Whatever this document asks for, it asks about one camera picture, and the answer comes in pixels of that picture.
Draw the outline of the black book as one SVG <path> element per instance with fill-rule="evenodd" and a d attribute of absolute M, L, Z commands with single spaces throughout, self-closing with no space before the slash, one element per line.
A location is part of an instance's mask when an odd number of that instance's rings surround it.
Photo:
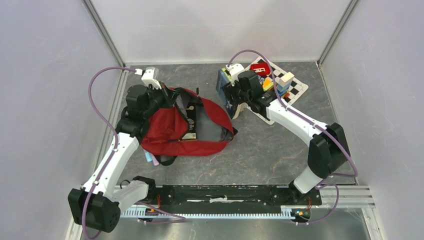
<path fill-rule="evenodd" d="M 196 140 L 197 139 L 197 110 L 196 104 L 189 102 L 184 108 L 183 118 L 187 122 L 187 130 L 182 136 L 183 141 Z"/>

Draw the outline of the red backpack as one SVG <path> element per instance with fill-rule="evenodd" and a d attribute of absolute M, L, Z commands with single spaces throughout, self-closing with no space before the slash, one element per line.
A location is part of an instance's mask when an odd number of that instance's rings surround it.
<path fill-rule="evenodd" d="M 169 88 L 179 93 L 175 106 L 161 108 L 149 118 L 150 127 L 140 146 L 153 154 L 160 164 L 169 166 L 179 156 L 209 156 L 221 152 L 238 130 L 227 112 L 210 99 L 183 87 Z M 188 103 L 196 105 L 196 140 L 182 140 L 188 129 L 183 111 Z"/>

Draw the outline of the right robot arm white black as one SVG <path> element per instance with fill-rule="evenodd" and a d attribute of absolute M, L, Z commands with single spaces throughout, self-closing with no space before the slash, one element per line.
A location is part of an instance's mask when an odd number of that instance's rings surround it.
<path fill-rule="evenodd" d="M 306 201 L 311 189 L 351 159 L 341 125 L 317 121 L 288 105 L 276 93 L 265 91 L 254 71 L 226 69 L 224 73 L 230 77 L 221 87 L 228 107 L 248 106 L 264 119 L 285 127 L 308 146 L 307 166 L 291 182 L 288 191 L 293 203 Z"/>

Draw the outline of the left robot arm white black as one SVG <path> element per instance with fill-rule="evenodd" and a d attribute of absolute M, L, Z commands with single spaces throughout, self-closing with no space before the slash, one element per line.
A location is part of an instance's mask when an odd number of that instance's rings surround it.
<path fill-rule="evenodd" d="M 137 84 L 128 89 L 126 107 L 112 128 L 114 139 L 104 158 L 89 180 L 79 189 L 73 188 L 67 197 L 76 224 L 110 233 L 121 214 L 136 202 L 151 204 L 156 200 L 157 190 L 142 177 L 119 190 L 116 183 L 147 134 L 149 118 L 159 109 L 174 107 L 178 96 L 177 91 L 164 84 L 159 88 Z"/>

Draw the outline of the blue book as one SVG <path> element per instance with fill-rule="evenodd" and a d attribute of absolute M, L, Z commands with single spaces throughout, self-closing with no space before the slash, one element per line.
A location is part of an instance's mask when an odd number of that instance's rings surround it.
<path fill-rule="evenodd" d="M 235 119 L 238 116 L 238 105 L 234 105 L 234 100 L 228 96 L 227 85 L 230 83 L 231 76 L 228 75 L 226 68 L 221 68 L 218 71 L 216 91 L 223 103 L 223 106 L 231 119 Z"/>

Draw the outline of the yellow green toy block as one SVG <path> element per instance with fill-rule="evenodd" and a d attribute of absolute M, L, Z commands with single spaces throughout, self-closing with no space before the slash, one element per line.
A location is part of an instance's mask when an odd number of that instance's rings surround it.
<path fill-rule="evenodd" d="M 271 78 L 267 77 L 263 80 L 262 88 L 265 92 L 271 90 L 273 87 L 274 87 L 274 83 Z"/>

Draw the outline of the red toy block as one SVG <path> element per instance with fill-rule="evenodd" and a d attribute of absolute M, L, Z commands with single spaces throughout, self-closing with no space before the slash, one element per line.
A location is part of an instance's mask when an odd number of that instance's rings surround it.
<path fill-rule="evenodd" d="M 249 69 L 261 77 L 266 77 L 271 73 L 270 67 L 266 62 L 252 63 Z"/>

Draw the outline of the checkered play mat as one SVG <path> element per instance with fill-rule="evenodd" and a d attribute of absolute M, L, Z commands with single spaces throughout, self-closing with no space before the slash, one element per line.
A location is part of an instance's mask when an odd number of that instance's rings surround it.
<path fill-rule="evenodd" d="M 256 64 L 256 63 L 263 63 L 265 62 L 264 59 L 262 57 L 257 57 L 251 64 Z M 286 74 L 288 73 L 287 71 L 283 70 L 282 68 L 280 68 L 279 66 L 277 66 L 276 64 L 274 64 L 273 62 L 269 61 L 271 68 L 275 77 L 277 77 L 280 74 Z M 250 69 L 250 65 L 249 64 L 245 69 L 249 70 Z M 263 81 L 265 78 L 272 78 L 271 73 L 264 77 L 262 76 L 260 79 L 260 83 L 261 85 L 263 84 Z M 299 81 L 296 77 L 293 78 L 291 86 L 289 87 L 289 91 L 286 93 L 286 95 L 284 97 L 281 97 L 282 100 L 284 100 L 287 104 L 292 105 L 301 95 L 303 95 L 306 90 L 308 90 L 309 86 L 301 81 Z M 268 125 L 273 125 L 274 121 L 268 120 L 265 117 L 261 116 L 259 113 L 255 113 L 251 110 L 251 108 L 245 103 L 244 104 L 244 109 L 249 110 L 250 112 L 252 112 L 253 114 L 255 114 L 258 118 L 260 118 L 261 120 L 263 120 L 265 123 L 267 123 Z"/>

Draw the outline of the white blue block tower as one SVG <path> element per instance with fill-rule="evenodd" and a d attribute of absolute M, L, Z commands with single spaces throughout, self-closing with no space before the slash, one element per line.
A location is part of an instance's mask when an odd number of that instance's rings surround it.
<path fill-rule="evenodd" d="M 291 72 L 281 73 L 276 77 L 276 90 L 280 97 L 284 97 L 289 91 L 293 78 L 294 74 Z"/>

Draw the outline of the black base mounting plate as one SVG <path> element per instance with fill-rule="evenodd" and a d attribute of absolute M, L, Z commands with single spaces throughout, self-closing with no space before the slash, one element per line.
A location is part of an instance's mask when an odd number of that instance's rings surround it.
<path fill-rule="evenodd" d="M 157 185 L 142 199 L 177 214 L 277 214 L 282 206 L 321 206 L 318 190 L 296 193 L 287 185 Z"/>

